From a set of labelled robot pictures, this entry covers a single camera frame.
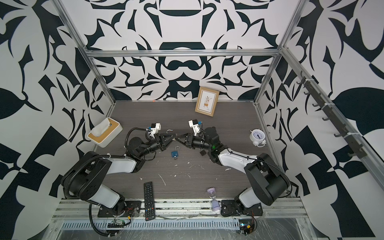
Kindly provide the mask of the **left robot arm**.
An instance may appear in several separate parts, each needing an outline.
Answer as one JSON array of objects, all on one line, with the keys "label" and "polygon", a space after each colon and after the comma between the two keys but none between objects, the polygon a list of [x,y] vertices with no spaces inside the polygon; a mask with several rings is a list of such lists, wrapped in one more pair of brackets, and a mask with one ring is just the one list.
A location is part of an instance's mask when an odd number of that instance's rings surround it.
[{"label": "left robot arm", "polygon": [[139,137],[126,139],[126,152],[123,155],[87,152],[61,179],[65,198],[101,206],[114,217],[123,215],[128,210],[125,197],[103,185],[105,177],[138,172],[148,161],[147,155],[166,150],[175,137],[175,134],[157,133],[146,142]]}]

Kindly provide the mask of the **brass padlock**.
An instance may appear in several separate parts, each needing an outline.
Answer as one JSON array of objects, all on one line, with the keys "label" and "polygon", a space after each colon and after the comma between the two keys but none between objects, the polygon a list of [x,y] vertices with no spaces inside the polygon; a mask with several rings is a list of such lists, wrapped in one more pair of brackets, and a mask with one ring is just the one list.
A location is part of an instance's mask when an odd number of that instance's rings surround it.
[{"label": "brass padlock", "polygon": [[175,138],[178,136],[178,134],[175,133],[174,130],[171,130],[171,129],[167,130],[166,133],[167,133],[168,135],[170,135],[170,137],[172,138],[172,141],[174,141]]}]

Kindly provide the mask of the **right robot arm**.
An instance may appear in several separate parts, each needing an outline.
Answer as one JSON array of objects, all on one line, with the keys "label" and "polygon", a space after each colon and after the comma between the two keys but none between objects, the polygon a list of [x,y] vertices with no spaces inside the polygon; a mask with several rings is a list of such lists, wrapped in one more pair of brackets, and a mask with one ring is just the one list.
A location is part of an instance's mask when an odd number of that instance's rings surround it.
[{"label": "right robot arm", "polygon": [[233,200],[222,201],[221,215],[224,217],[262,216],[262,205],[271,206],[291,187],[286,174],[268,154],[250,156],[230,149],[220,141],[215,127],[198,134],[180,135],[175,140],[189,149],[199,149],[215,164],[246,174],[250,187]]}]

